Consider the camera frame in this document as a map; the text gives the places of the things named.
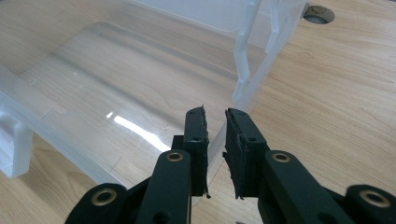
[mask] storage box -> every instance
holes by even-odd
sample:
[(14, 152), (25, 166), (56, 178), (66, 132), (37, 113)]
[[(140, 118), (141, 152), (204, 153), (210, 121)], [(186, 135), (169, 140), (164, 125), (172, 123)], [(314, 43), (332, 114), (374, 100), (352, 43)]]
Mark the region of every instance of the storage box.
[(32, 130), (96, 182), (131, 187), (183, 134), (185, 113), (204, 105), (210, 181), (224, 110), (248, 111), (305, 4), (115, 2), (109, 23), (88, 26), (22, 76), (0, 66), (1, 168), (27, 171)]

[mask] hole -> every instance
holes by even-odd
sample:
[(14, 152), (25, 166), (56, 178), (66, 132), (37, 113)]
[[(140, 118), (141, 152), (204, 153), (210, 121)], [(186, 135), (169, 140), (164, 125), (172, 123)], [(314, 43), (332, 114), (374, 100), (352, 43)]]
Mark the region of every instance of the hole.
[(117, 197), (114, 189), (100, 189), (92, 196), (92, 203), (96, 206), (104, 206), (112, 203)]
[(280, 162), (289, 162), (290, 157), (284, 153), (275, 153), (273, 159)]
[(373, 190), (362, 190), (360, 192), (360, 196), (361, 198), (376, 207), (380, 207), (380, 208), (387, 208), (390, 207), (390, 201), (384, 197), (382, 194), (379, 194), (376, 191)]
[(327, 24), (335, 19), (335, 14), (326, 7), (310, 6), (304, 14), (304, 19), (314, 24)]
[(337, 220), (329, 214), (326, 213), (319, 213), (318, 214), (318, 219), (321, 223), (325, 223), (325, 224), (337, 224)]
[(152, 221), (155, 224), (165, 224), (168, 223), (171, 219), (171, 216), (167, 212), (158, 212), (154, 215)]
[(168, 159), (169, 161), (181, 161), (183, 160), (183, 154), (178, 152), (171, 152), (166, 155), (166, 159)]

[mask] plastic container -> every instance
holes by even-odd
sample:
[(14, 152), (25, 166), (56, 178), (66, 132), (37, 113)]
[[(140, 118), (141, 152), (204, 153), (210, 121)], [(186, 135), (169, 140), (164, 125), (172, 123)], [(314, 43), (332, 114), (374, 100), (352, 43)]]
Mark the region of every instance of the plastic container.
[(96, 182), (131, 187), (183, 134), (185, 113), (204, 105), (210, 182), (222, 162), (224, 110), (248, 111), (305, 3), (115, 2), (109, 23), (88, 26), (22, 76), (0, 66), (0, 138), (12, 143), (0, 145), (8, 155), (0, 167), (26, 170), (29, 141), (16, 143), (30, 129)]

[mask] brass ring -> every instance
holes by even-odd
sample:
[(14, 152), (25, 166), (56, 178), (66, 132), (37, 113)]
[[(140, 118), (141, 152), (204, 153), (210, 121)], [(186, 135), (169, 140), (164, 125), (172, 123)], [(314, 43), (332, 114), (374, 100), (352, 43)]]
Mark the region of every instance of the brass ring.
[(279, 161), (279, 162), (289, 162), (290, 161), (290, 156), (286, 155), (285, 153), (274, 153), (273, 154), (273, 159), (275, 161)]
[(183, 154), (178, 152), (171, 152), (166, 155), (166, 159), (169, 161), (181, 161), (183, 160)]
[[(103, 194), (109, 194), (108, 197), (100, 199)], [(100, 189), (92, 196), (92, 203), (96, 206), (103, 206), (112, 203), (117, 198), (117, 192), (114, 189)]]
[(367, 189), (367, 190), (362, 190), (359, 194), (361, 196), (361, 198), (374, 206), (380, 207), (380, 208), (387, 208), (390, 207), (390, 201), (384, 197), (382, 194), (379, 194), (373, 190)]

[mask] light wood surface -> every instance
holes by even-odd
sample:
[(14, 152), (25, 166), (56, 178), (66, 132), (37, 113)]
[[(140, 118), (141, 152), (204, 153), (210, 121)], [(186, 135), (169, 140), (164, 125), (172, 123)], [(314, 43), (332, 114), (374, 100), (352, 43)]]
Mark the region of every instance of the light wood surface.
[[(311, 4), (335, 20), (300, 22), (251, 116), (270, 148), (296, 155), (323, 186), (345, 193), (366, 183), (396, 195), (396, 3)], [(0, 1), (0, 63), (23, 74), (87, 25), (114, 19), (109, 8), (104, 0)], [(94, 186), (37, 135), (29, 173), (0, 178), (0, 223), (62, 223)], [(255, 200), (234, 199), (225, 163), (209, 190), (193, 223), (261, 223)]]

